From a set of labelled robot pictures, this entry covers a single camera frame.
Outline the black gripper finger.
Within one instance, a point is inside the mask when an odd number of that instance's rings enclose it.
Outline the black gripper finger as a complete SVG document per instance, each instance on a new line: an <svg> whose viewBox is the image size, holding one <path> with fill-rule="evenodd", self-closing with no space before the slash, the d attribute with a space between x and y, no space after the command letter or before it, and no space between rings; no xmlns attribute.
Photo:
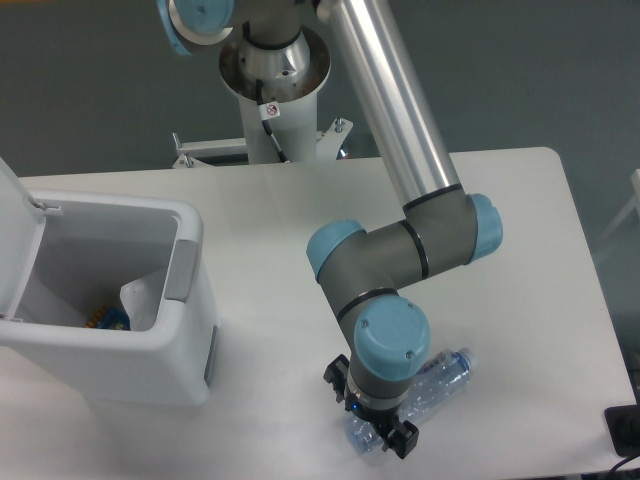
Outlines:
<svg viewBox="0 0 640 480"><path fill-rule="evenodd" d="M325 369L323 379L330 384L336 395L336 402L345 401L349 360L344 354L338 355Z"/></svg>
<svg viewBox="0 0 640 480"><path fill-rule="evenodd" d="M405 459L417 445L419 429L393 415L378 425L378 434L383 441L383 451L392 450L400 459Z"/></svg>

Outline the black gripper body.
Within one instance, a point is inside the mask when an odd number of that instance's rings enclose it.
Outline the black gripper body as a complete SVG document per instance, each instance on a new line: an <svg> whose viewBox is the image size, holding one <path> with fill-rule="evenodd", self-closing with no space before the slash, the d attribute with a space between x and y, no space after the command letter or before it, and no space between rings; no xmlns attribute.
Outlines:
<svg viewBox="0 0 640 480"><path fill-rule="evenodd" d="M377 398L365 394L358 388L345 388L345 410L351 412L357 418L371 423L375 428L391 430L398 419L398 411L406 394L392 398Z"/></svg>

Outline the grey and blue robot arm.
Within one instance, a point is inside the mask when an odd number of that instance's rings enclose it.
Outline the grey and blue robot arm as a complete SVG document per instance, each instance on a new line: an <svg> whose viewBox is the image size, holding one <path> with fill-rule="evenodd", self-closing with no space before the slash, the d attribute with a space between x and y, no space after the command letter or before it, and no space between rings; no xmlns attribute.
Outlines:
<svg viewBox="0 0 640 480"><path fill-rule="evenodd" d="M297 1L161 1L170 44L181 55L221 44L221 76L241 107L253 164L333 161L338 147L317 131L317 92L330 70L323 39L305 27ZM399 457L418 428L401 405L428 357L430 329L400 290L495 252L500 215L464 191L385 1L316 1L333 31L366 121L404 211L374 231L343 220L320 228L306 254L350 354L324 373L336 399Z"/></svg>

